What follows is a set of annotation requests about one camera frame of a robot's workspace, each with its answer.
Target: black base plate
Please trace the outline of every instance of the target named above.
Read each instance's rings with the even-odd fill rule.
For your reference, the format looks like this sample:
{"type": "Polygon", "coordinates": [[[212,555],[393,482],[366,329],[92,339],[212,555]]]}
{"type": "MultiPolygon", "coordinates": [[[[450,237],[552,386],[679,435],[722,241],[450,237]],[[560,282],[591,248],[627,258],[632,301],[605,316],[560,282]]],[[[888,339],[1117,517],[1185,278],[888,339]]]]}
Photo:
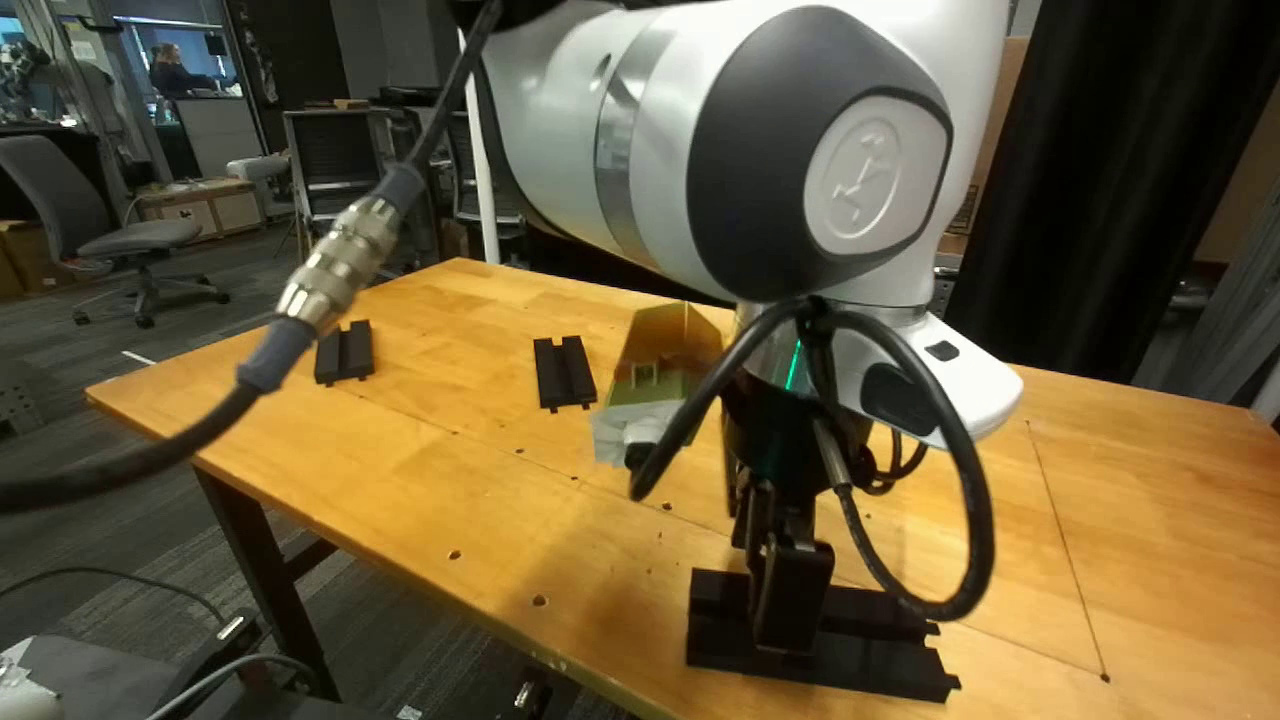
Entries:
{"type": "Polygon", "coordinates": [[[746,626],[746,585],[746,576],[690,573],[685,643],[690,667],[863,689],[931,704],[945,704],[946,691],[960,689],[925,643],[937,627],[909,616],[885,594],[832,588],[806,653],[760,653],[746,626]]]}

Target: black clamp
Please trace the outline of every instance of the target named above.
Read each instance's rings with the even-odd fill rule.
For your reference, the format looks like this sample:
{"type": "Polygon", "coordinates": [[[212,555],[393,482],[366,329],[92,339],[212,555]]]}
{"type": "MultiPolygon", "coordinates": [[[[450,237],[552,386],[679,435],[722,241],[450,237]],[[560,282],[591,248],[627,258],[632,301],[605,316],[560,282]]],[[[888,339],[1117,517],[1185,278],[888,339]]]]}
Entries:
{"type": "Polygon", "coordinates": [[[579,337],[533,339],[537,403],[557,414],[560,403],[597,403],[597,380],[579,337]]]}
{"type": "Polygon", "coordinates": [[[314,386],[334,386],[347,378],[370,378],[370,326],[357,319],[334,329],[314,348],[314,386]]]}

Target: table leg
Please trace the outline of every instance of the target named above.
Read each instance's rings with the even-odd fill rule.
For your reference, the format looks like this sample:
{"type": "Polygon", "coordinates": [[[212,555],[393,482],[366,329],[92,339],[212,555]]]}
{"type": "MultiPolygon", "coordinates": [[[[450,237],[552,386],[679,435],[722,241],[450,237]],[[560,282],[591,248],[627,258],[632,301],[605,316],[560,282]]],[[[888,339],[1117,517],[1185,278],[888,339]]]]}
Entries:
{"type": "Polygon", "coordinates": [[[236,551],[236,565],[249,579],[249,594],[256,598],[268,633],[274,637],[282,658],[303,662],[314,672],[314,696],[339,700],[334,684],[322,666],[322,648],[314,641],[314,627],[306,620],[303,602],[297,598],[288,560],[272,535],[268,513],[252,501],[238,498],[236,487],[220,486],[214,476],[193,467],[197,482],[203,486],[203,498],[223,526],[223,535],[236,551]]]}

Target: chair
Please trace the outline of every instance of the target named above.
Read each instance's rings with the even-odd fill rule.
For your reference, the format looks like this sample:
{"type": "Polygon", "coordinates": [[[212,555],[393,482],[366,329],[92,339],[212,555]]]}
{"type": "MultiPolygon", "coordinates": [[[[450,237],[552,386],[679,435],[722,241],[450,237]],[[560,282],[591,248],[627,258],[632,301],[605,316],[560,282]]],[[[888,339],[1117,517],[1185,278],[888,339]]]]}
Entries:
{"type": "Polygon", "coordinates": [[[268,225],[274,225],[279,218],[290,218],[290,196],[288,190],[279,191],[279,185],[288,185],[288,151],[272,151],[272,158],[236,158],[228,159],[228,177],[252,185],[256,208],[262,214],[268,225]]]}
{"type": "MultiPolygon", "coordinates": [[[[171,248],[193,245],[198,237],[198,225],[142,220],[142,225],[120,230],[104,196],[43,138],[0,139],[0,170],[32,202],[49,237],[49,258],[69,269],[75,269],[75,262],[94,262],[94,266],[107,266],[111,271],[132,271],[136,286],[122,289],[132,298],[132,319],[141,329],[151,329],[161,313],[161,278],[151,278],[151,266],[171,258],[171,248]]],[[[206,278],[162,278],[162,282],[193,282],[198,298],[220,304],[233,301],[206,278]]],[[[75,304],[73,319],[89,326],[84,309],[111,298],[120,298],[120,289],[75,304]]]]}

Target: black cable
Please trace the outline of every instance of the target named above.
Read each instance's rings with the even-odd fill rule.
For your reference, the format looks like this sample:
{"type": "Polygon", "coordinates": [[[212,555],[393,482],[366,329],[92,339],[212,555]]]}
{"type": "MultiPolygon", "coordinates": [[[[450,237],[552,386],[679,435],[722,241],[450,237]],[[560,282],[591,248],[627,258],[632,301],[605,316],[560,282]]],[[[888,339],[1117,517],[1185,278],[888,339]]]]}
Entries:
{"type": "Polygon", "coordinates": [[[282,666],[282,667],[297,667],[303,672],[306,682],[314,682],[314,672],[297,662],[297,658],[279,658],[279,653],[252,653],[252,658],[236,658],[233,666],[198,676],[193,689],[174,691],[168,704],[161,704],[147,720],[162,720],[162,716],[188,716],[179,712],[193,696],[214,689],[220,682],[228,682],[233,672],[249,667],[249,666],[282,666]]]}
{"type": "Polygon", "coordinates": [[[136,486],[136,482],[193,456],[197,450],[212,445],[214,435],[223,435],[256,400],[259,400],[256,387],[236,386],[206,418],[198,418],[197,425],[188,425],[185,432],[174,432],[161,445],[136,450],[136,451],[104,462],[104,464],[36,476],[36,482],[0,482],[0,517],[51,509],[51,504],[75,504],[75,501],[136,486]]]}
{"type": "MultiPolygon", "coordinates": [[[[939,380],[927,374],[927,364],[909,348],[902,337],[896,337],[888,326],[881,326],[871,316],[853,316],[853,313],[824,313],[821,326],[849,329],[849,334],[858,334],[871,343],[881,343],[896,362],[896,368],[927,395],[927,403],[937,414],[937,430],[945,432],[950,464],[960,473],[962,517],[968,517],[968,565],[962,565],[962,576],[960,576],[950,598],[925,602],[913,588],[902,588],[888,573],[888,565],[881,560],[881,551],[876,551],[876,543],[871,543],[871,535],[866,535],[866,528],[863,528],[863,520],[854,513],[853,487],[843,486],[843,487],[832,487],[832,494],[841,498],[853,543],[863,555],[866,573],[881,579],[881,588],[888,588],[901,606],[916,608],[920,616],[960,620],[982,602],[982,594],[990,585],[990,573],[995,573],[990,494],[987,494],[987,476],[982,476],[982,464],[977,456],[977,445],[972,445],[957,403],[946,400],[939,380]]],[[[821,354],[826,354],[826,343],[806,343],[804,362],[806,362],[816,395],[821,395],[824,414],[832,418],[841,403],[835,403],[835,387],[832,387],[832,378],[826,378],[821,354]]]]}
{"type": "Polygon", "coordinates": [[[927,456],[927,445],[916,441],[913,456],[902,462],[902,432],[892,430],[892,462],[885,473],[876,473],[876,482],[896,486],[902,476],[913,476],[927,456]]]}
{"type": "Polygon", "coordinates": [[[414,144],[404,158],[412,170],[431,171],[431,151],[444,139],[450,106],[462,93],[473,67],[481,64],[481,52],[482,52],[492,29],[500,23],[500,15],[505,15],[505,0],[482,0],[481,15],[467,29],[467,48],[450,60],[450,67],[444,76],[444,88],[434,95],[434,111],[431,111],[428,129],[414,138],[414,144]]]}
{"type": "Polygon", "coordinates": [[[697,425],[707,418],[721,387],[741,374],[741,364],[792,316],[799,316],[804,301],[784,301],[765,309],[715,362],[715,368],[686,391],[664,435],[650,445],[643,464],[632,476],[632,501],[643,501],[655,482],[666,473],[673,456],[685,450],[685,441],[697,432],[697,425]]]}
{"type": "Polygon", "coordinates": [[[188,594],[179,585],[162,585],[162,579],[117,573],[117,567],[94,567],[94,565],[69,565],[69,567],[24,576],[24,579],[0,588],[0,602],[11,598],[11,594],[24,594],[32,585],[54,579],[54,576],[111,576],[111,579],[129,579],[129,585],[141,585],[141,588],[171,594],[171,598],[185,598],[185,602],[198,606],[214,620],[214,627],[228,626],[228,616],[214,606],[206,606],[203,598],[197,598],[197,594],[188,594]]]}

